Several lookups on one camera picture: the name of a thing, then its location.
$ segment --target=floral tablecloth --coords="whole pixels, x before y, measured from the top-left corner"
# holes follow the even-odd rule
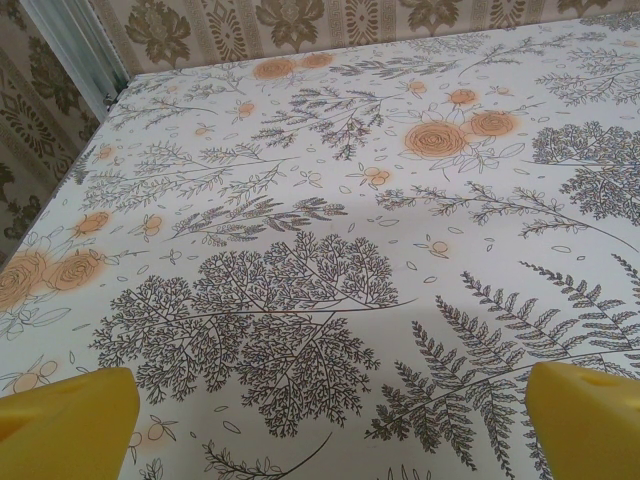
[[[530,367],[640,375],[640,32],[583,22],[138,76],[0,275],[2,393],[131,368],[123,479],[550,479]]]

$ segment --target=yellow plastic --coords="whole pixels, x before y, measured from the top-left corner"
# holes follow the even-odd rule
[[[640,479],[639,381],[538,363],[526,403],[555,480]]]
[[[139,408],[126,368],[1,398],[0,479],[117,479]]]

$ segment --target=beige damask wallpaper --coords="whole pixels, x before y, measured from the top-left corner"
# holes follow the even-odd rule
[[[99,122],[18,0],[0,0],[0,262]]]
[[[640,0],[93,0],[131,73],[637,10]]]

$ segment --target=orange flower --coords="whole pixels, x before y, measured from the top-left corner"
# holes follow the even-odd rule
[[[333,55],[328,53],[314,53],[302,59],[300,65],[305,68],[322,68],[333,62]]]
[[[471,119],[471,129],[476,135],[505,135],[515,126],[514,117],[504,112],[481,113]]]
[[[243,103],[238,107],[238,116],[246,118],[251,115],[251,112],[256,108],[253,103]]]
[[[411,82],[407,85],[407,88],[411,93],[424,93],[427,91],[427,87],[422,82]]]
[[[460,90],[456,90],[455,92],[449,94],[449,101],[451,103],[455,103],[456,105],[467,105],[469,103],[473,103],[476,99],[476,94],[471,90],[467,90],[466,88],[461,88]]]
[[[448,157],[462,150],[467,142],[457,125],[431,122],[413,127],[404,144],[422,157]]]
[[[54,290],[66,291],[87,283],[100,262],[90,253],[78,253],[63,260],[46,279]]]
[[[286,58],[271,58],[259,63],[253,69],[253,75],[258,80],[273,80],[286,77],[293,71],[296,64]]]
[[[144,234],[147,237],[153,237],[157,235],[160,231],[160,224],[162,224],[162,219],[160,217],[156,217],[151,215],[149,219],[144,224]]]
[[[73,227],[76,231],[75,236],[79,237],[80,235],[87,235],[89,233],[97,232],[102,227],[104,227],[108,221],[109,214],[107,212],[93,213],[88,217],[85,215],[84,220]]]
[[[16,255],[0,273],[0,311],[7,311],[24,300],[31,288],[42,280],[47,268],[38,252]]]

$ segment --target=wall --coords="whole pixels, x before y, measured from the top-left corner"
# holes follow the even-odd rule
[[[637,10],[640,0],[93,0],[131,73]]]
[[[98,126],[18,0],[0,0],[0,262]]]

